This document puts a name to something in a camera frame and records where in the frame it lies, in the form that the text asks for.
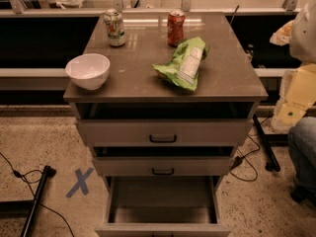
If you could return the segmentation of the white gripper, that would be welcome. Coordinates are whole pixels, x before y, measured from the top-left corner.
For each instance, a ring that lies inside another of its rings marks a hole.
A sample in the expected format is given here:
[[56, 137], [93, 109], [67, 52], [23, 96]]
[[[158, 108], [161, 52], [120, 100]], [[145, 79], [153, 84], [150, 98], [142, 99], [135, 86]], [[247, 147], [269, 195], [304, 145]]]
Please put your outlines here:
[[[289, 44], [293, 20], [274, 32], [270, 43]], [[278, 132], [288, 132], [316, 103], [316, 64], [304, 64], [295, 71], [286, 71], [281, 79], [279, 99], [276, 102], [271, 127]]]

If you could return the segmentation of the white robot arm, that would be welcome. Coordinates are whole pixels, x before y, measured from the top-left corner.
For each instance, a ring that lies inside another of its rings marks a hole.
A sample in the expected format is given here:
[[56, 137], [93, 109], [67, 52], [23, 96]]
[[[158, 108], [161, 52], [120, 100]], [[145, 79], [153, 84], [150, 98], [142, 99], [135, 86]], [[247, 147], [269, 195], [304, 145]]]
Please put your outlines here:
[[294, 20], [279, 28], [270, 43], [289, 45], [301, 64], [282, 76], [271, 126], [281, 132], [295, 126], [316, 103], [316, 0], [309, 0]]

